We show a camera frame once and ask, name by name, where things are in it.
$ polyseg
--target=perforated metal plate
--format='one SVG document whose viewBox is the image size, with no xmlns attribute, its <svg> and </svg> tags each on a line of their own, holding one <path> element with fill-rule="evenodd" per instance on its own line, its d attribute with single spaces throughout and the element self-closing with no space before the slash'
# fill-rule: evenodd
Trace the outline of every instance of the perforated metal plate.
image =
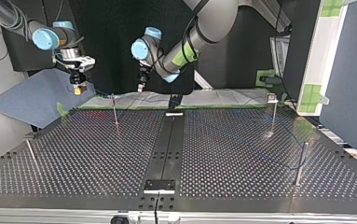
<svg viewBox="0 0 357 224">
<path fill-rule="evenodd" d="M 344 202 L 356 211 L 357 161 L 291 110 L 271 116 L 267 108 L 187 111 L 176 209 L 292 212 L 330 203 L 335 213 L 346 210 Z M 295 188 L 304 142 L 309 150 Z"/>
<path fill-rule="evenodd" d="M 118 127 L 113 113 L 77 111 L 33 142 L 36 161 L 6 155 L 0 207 L 153 210 L 159 176 L 176 183 L 161 211 L 357 214 L 357 160 L 290 109 L 121 111 Z"/>
<path fill-rule="evenodd" d="M 77 111 L 0 166 L 0 197 L 135 200 L 163 122 L 160 111 Z M 136 208 L 139 203 L 132 201 Z"/>
</svg>

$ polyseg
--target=metal frame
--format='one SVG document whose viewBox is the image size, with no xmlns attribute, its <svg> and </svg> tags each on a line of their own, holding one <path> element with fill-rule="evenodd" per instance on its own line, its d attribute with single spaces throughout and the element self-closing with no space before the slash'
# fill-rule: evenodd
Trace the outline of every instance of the metal frame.
<svg viewBox="0 0 357 224">
<path fill-rule="evenodd" d="M 155 223 L 152 212 L 118 212 L 102 210 L 39 210 L 0 209 L 0 223 L 109 223 L 114 216 L 127 216 L 138 223 Z M 295 214 L 295 213 L 158 213 L 162 223 L 357 223 L 354 215 Z"/>
</svg>

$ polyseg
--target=gray cloth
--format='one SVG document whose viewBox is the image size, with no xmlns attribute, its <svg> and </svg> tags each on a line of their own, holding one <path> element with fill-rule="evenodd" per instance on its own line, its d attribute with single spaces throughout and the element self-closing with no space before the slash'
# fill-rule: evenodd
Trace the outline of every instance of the gray cloth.
<svg viewBox="0 0 357 224">
<path fill-rule="evenodd" d="M 57 69 L 43 70 L 0 95 L 0 113 L 45 128 L 61 114 L 57 106 L 65 111 L 87 102 L 95 91 L 87 83 L 88 90 L 74 95 L 69 74 Z"/>
<path fill-rule="evenodd" d="M 264 89 L 253 90 L 215 90 L 193 91 L 183 98 L 182 106 L 203 105 L 262 105 L 268 91 Z M 131 92 L 124 95 L 116 95 L 116 107 L 123 109 L 135 109 L 141 107 L 167 107 L 170 95 L 162 95 L 154 92 Z M 95 96 L 84 103 L 81 108 L 111 107 L 113 102 L 101 96 Z"/>
</svg>

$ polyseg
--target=blue joint cap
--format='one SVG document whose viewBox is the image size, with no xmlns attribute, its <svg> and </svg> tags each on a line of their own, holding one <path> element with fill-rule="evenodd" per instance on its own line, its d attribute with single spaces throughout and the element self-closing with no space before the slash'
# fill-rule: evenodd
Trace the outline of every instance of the blue joint cap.
<svg viewBox="0 0 357 224">
<path fill-rule="evenodd" d="M 142 39 L 137 39 L 131 45 L 131 54 L 132 56 L 139 61 L 145 60 L 149 55 L 149 48 Z"/>
<path fill-rule="evenodd" d="M 145 35 L 150 35 L 156 39 L 161 40 L 162 32 L 158 28 L 155 28 L 155 27 L 146 27 Z"/>
<path fill-rule="evenodd" d="M 54 28 L 67 28 L 74 30 L 73 23 L 70 21 L 55 21 L 53 22 L 53 27 Z"/>
<path fill-rule="evenodd" d="M 38 29 L 33 33 L 33 42 L 39 49 L 50 50 L 59 47 L 59 37 L 49 29 Z"/>
<path fill-rule="evenodd" d="M 166 80 L 168 83 L 172 83 L 173 81 L 175 81 L 175 79 L 179 77 L 180 73 L 181 71 L 178 70 L 175 72 L 175 74 L 172 74 L 169 77 L 164 77 L 164 80 Z"/>
</svg>

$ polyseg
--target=thin metal rod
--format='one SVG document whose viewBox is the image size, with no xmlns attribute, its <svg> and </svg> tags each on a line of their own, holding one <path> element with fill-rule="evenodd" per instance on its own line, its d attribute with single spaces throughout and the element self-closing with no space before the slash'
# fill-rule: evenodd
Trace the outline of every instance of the thin metal rod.
<svg viewBox="0 0 357 224">
<path fill-rule="evenodd" d="M 115 116 L 115 124 L 118 125 L 119 122 L 117 121 L 117 109 L 116 109 L 116 102 L 115 102 L 115 95 L 111 95 L 111 104 L 112 107 L 114 108 L 114 116 Z"/>
<path fill-rule="evenodd" d="M 273 121 L 274 121 L 274 119 L 276 118 L 276 114 L 277 114 L 277 104 L 278 104 L 278 102 L 276 102 L 276 103 L 274 104 Z"/>
<path fill-rule="evenodd" d="M 33 148 L 31 147 L 30 141 L 29 141 L 29 140 L 26 140 L 26 143 L 27 143 L 27 147 L 28 147 L 29 150 L 30 150 L 31 157 L 33 158 L 33 160 L 35 160 L 35 154 L 34 154 L 34 152 L 33 152 Z"/>
<path fill-rule="evenodd" d="M 300 154 L 300 159 L 299 159 L 299 163 L 298 163 L 298 168 L 296 170 L 296 176 L 295 176 L 295 181 L 294 181 L 294 185 L 295 187 L 300 187 L 300 179 L 301 179 L 301 175 L 303 172 L 303 167 L 304 167 L 304 161 L 307 155 L 307 151 L 309 149 L 309 143 L 305 142 Z"/>
</svg>

